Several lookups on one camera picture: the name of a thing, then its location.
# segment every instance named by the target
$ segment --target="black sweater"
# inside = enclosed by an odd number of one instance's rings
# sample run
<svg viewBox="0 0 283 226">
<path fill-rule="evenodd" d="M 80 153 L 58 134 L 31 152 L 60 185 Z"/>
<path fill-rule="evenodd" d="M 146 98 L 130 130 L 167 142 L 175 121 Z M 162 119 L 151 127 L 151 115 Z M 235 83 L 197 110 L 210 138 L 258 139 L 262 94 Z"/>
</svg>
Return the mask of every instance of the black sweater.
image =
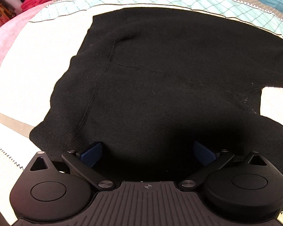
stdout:
<svg viewBox="0 0 283 226">
<path fill-rule="evenodd" d="M 101 141 L 114 180 L 177 180 L 199 169 L 194 140 L 260 151 L 283 174 L 283 126 L 260 116 L 283 87 L 283 39 L 241 22 L 165 8 L 94 17 L 30 139 L 50 155 Z"/>
</svg>

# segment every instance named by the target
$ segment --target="bed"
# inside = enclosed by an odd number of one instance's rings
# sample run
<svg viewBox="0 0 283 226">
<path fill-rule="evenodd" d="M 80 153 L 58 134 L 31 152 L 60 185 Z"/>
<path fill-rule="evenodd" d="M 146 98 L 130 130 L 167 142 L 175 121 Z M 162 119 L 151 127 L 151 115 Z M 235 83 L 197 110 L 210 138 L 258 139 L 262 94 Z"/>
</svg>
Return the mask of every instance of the bed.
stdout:
<svg viewBox="0 0 283 226">
<path fill-rule="evenodd" d="M 54 0 L 0 29 L 0 212 L 16 216 L 10 191 L 36 152 L 30 131 L 50 109 L 55 83 L 69 67 L 95 15 L 128 7 L 167 7 L 214 14 L 283 39 L 283 13 L 259 0 Z M 283 88 L 266 87 L 260 114 L 283 125 Z M 283 222 L 283 212 L 279 216 Z"/>
</svg>

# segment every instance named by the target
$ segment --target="triangular cutout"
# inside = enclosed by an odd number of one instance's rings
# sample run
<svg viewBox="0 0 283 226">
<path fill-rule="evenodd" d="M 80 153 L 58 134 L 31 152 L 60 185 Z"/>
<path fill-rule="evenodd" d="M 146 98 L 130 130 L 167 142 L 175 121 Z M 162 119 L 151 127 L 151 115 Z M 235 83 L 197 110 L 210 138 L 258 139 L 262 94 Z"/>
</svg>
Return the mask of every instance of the triangular cutout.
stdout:
<svg viewBox="0 0 283 226">
<path fill-rule="evenodd" d="M 267 166 L 267 164 L 262 160 L 259 155 L 254 155 L 248 164 L 257 165 L 257 166 Z"/>
<path fill-rule="evenodd" d="M 32 165 L 31 167 L 31 171 L 39 171 L 39 170 L 45 170 L 47 169 L 48 167 L 46 166 L 44 160 L 43 160 L 43 157 L 38 157 L 36 160 L 35 160 L 35 163 Z"/>
</svg>

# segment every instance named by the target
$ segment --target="blue gripper pad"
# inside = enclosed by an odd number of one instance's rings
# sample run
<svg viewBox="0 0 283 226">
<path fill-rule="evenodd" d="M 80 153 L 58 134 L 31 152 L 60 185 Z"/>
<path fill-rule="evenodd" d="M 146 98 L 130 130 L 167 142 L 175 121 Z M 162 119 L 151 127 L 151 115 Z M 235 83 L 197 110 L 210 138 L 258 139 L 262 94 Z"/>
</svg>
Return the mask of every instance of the blue gripper pad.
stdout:
<svg viewBox="0 0 283 226">
<path fill-rule="evenodd" d="M 97 143 L 87 151 L 83 152 L 80 156 L 80 161 L 89 167 L 93 167 L 98 160 L 102 157 L 103 149 L 102 144 Z"/>
<path fill-rule="evenodd" d="M 194 142 L 194 156 L 200 161 L 200 163 L 204 166 L 207 166 L 212 161 L 216 160 L 216 154 L 210 151 L 208 148 L 204 147 L 201 143 L 195 141 Z"/>
</svg>

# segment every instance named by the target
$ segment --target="crosshair marking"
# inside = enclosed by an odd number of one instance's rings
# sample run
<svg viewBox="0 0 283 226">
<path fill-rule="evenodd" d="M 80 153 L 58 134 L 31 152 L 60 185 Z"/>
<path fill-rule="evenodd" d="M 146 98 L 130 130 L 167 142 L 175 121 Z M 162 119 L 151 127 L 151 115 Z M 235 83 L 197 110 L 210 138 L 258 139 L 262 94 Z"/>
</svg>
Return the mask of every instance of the crosshair marking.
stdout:
<svg viewBox="0 0 283 226">
<path fill-rule="evenodd" d="M 151 184 L 146 184 L 144 187 L 145 187 L 146 189 L 150 189 L 150 188 L 152 188 L 152 185 L 151 185 Z"/>
</svg>

